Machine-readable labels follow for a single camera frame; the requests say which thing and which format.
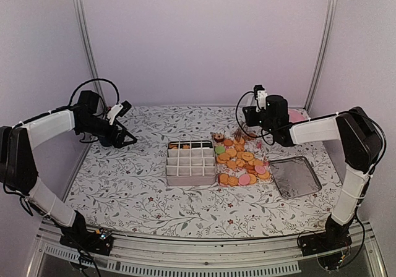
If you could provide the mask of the metal serving tongs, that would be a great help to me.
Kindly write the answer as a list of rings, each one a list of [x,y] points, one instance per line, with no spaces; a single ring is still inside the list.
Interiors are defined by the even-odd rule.
[[[241,139],[250,141],[257,138],[257,135],[249,131],[249,127],[244,122],[241,123],[241,126],[242,127],[237,128],[233,133],[233,137],[236,141],[241,142]]]

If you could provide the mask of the metal tin with white dividers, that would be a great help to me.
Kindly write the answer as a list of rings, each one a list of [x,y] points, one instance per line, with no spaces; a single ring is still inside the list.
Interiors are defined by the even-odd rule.
[[[169,149],[177,144],[178,149]],[[181,149],[182,144],[190,149]],[[190,187],[212,185],[216,180],[213,143],[209,140],[174,141],[168,144],[166,180],[169,186]]]

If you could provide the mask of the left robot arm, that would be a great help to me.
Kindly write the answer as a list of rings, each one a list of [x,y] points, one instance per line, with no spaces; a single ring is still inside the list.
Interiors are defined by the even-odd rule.
[[[78,248],[92,243],[84,217],[68,207],[59,197],[60,182],[71,175],[79,146],[72,134],[88,134],[107,146],[123,148],[137,139],[120,123],[119,118],[131,108],[128,101],[117,102],[97,113],[99,94],[84,90],[77,103],[50,110],[14,126],[1,127],[1,183],[3,191],[18,196],[50,217]]]

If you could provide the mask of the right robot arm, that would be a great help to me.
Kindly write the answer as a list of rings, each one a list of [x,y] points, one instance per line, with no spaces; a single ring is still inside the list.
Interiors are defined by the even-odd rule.
[[[291,122],[287,100],[268,95],[264,90],[253,92],[254,104],[237,107],[248,127],[261,129],[259,137],[272,138],[282,147],[321,143],[324,148],[338,145],[345,165],[342,188],[327,221],[332,226],[320,237],[320,245],[334,249],[343,241],[341,228],[356,219],[356,212],[366,196],[377,165],[382,161],[387,139],[382,127],[363,108]]]

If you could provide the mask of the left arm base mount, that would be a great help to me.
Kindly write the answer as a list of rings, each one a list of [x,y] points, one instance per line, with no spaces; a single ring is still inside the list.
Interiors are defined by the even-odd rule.
[[[68,246],[83,252],[109,256],[113,248],[114,238],[105,231],[73,231],[72,228],[61,228],[61,245]]]

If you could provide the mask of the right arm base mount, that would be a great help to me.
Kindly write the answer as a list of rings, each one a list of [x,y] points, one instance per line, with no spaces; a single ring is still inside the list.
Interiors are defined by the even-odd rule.
[[[308,231],[297,238],[297,245],[303,256],[321,254],[332,250],[348,248],[352,240],[349,229],[329,229],[323,232]]]

